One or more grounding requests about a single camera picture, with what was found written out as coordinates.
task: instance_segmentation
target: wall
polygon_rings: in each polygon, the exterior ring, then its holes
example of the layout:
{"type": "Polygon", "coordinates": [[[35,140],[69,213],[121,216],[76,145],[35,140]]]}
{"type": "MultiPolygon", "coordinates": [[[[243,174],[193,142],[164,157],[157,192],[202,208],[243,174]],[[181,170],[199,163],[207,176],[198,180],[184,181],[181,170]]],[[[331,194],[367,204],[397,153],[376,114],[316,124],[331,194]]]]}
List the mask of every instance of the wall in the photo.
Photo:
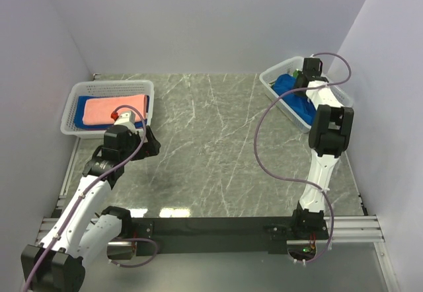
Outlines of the wall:
{"type": "Polygon", "coordinates": [[[337,51],[365,0],[53,0],[96,73],[261,72],[337,51]]]}
{"type": "MultiPolygon", "coordinates": [[[[356,116],[349,155],[365,204],[376,213],[403,291],[421,291],[423,240],[423,0],[367,0],[340,54],[356,116]]],[[[330,73],[342,77],[341,63],[330,73]]]]}
{"type": "Polygon", "coordinates": [[[0,289],[18,291],[75,141],[59,130],[67,94],[90,73],[50,0],[0,0],[0,15],[0,289]]]}

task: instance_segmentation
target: marble surface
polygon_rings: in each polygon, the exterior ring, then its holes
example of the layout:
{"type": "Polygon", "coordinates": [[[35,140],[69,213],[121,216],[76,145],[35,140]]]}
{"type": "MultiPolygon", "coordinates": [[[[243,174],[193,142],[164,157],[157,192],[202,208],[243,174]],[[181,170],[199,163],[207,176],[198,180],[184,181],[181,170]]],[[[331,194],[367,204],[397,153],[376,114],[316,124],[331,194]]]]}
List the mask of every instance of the marble surface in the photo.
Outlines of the marble surface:
{"type": "MultiPolygon", "coordinates": [[[[151,128],[162,145],[159,156],[125,167],[99,211],[117,205],[131,209],[134,217],[292,214],[305,186],[266,175],[252,150],[258,119],[270,103],[258,75],[120,74],[96,79],[153,81],[151,128]]],[[[306,178],[307,139],[275,107],[262,125],[258,149],[272,172],[306,178]]],[[[68,201],[99,144],[99,139],[80,141],[68,201]]],[[[345,155],[334,170],[328,195],[336,215],[363,215],[345,155]]]]}

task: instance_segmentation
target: pink towel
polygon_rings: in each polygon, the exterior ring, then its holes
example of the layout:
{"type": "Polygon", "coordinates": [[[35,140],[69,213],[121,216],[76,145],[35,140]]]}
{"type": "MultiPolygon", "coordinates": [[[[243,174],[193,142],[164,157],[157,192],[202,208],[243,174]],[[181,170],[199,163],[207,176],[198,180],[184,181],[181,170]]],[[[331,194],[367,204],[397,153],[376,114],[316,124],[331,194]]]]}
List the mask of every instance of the pink towel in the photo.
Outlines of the pink towel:
{"type": "MultiPolygon", "coordinates": [[[[113,110],[119,105],[130,105],[139,110],[141,115],[145,118],[147,111],[147,96],[134,95],[124,97],[108,97],[108,98],[92,98],[88,99],[85,104],[83,123],[84,125],[108,125],[113,124],[114,120],[110,117],[113,110]]],[[[129,108],[122,108],[118,111],[119,114],[130,110],[129,108]]],[[[140,122],[141,119],[135,115],[135,122],[140,122]]]]}

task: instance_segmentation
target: folded towel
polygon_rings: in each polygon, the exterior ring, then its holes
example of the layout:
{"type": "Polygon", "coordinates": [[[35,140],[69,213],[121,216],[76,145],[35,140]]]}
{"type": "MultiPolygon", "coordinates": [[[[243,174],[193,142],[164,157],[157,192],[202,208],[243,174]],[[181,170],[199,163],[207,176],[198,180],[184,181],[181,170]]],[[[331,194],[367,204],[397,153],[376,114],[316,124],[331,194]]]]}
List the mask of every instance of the folded towel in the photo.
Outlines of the folded towel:
{"type": "MultiPolygon", "coordinates": [[[[92,98],[87,100],[84,109],[83,123],[88,126],[113,124],[110,117],[113,110],[120,105],[130,105],[138,109],[145,118],[147,110],[147,97],[145,95],[92,98]]],[[[129,111],[129,108],[122,108],[119,114],[129,111]]],[[[140,122],[141,118],[135,115],[135,121],[140,122]]]]}
{"type": "MultiPolygon", "coordinates": [[[[289,74],[283,74],[278,77],[272,88],[278,96],[284,92],[288,92],[293,88],[295,84],[295,78],[289,74]]],[[[289,94],[283,97],[283,100],[288,104],[291,109],[297,113],[307,124],[310,126],[313,124],[313,120],[316,116],[316,109],[313,103],[305,97],[299,97],[295,94],[289,94]]]]}
{"type": "MultiPolygon", "coordinates": [[[[94,99],[94,98],[100,98],[100,97],[94,97],[94,96],[80,96],[80,97],[78,97],[77,109],[75,111],[75,117],[73,119],[73,123],[75,124],[75,126],[77,128],[84,129],[84,130],[106,130],[111,126],[111,124],[109,124],[109,125],[93,125],[93,126],[84,125],[82,119],[84,117],[85,104],[87,103],[88,100],[94,99]]],[[[147,110],[148,110],[148,103],[149,103],[149,97],[147,96],[147,110]]],[[[142,128],[142,127],[143,127],[142,122],[136,122],[135,123],[135,128],[139,129],[139,128],[142,128]]]]}

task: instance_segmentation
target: blue cloth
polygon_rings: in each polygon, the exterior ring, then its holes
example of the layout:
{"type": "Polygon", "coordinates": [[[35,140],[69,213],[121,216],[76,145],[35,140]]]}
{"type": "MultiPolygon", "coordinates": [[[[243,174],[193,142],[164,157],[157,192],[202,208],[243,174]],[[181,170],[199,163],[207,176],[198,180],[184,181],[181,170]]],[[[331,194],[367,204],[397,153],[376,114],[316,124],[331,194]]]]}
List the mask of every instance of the blue cloth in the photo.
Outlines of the blue cloth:
{"type": "MultiPolygon", "coordinates": [[[[295,78],[289,74],[283,74],[278,77],[272,88],[278,96],[288,92],[293,88],[295,78]]],[[[313,124],[316,116],[316,109],[311,102],[305,97],[299,97],[295,94],[289,94],[283,97],[283,100],[288,104],[291,109],[297,113],[307,124],[313,124]]]]}
{"type": "MultiPolygon", "coordinates": [[[[73,119],[73,123],[79,129],[106,130],[111,126],[110,124],[109,125],[89,125],[88,126],[88,125],[85,125],[83,123],[85,104],[87,103],[88,99],[92,99],[92,98],[100,98],[100,97],[95,97],[95,96],[80,96],[80,97],[78,97],[77,110],[75,112],[75,118],[73,119]]],[[[147,96],[147,110],[148,110],[148,103],[149,103],[149,97],[147,96]]],[[[136,122],[135,123],[135,128],[142,128],[142,127],[143,127],[142,122],[136,122]]]]}

